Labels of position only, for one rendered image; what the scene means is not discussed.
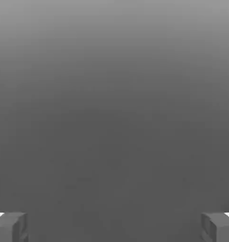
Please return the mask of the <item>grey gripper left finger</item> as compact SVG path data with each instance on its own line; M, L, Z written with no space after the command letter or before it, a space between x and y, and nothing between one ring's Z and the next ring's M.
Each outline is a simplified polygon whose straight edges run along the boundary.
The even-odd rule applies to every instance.
M29 242L27 213L0 212L0 242Z

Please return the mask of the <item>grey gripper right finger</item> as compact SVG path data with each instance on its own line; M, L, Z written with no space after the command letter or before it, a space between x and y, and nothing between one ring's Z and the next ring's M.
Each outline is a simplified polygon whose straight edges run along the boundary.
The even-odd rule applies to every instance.
M201 214L201 242L229 242L229 212Z

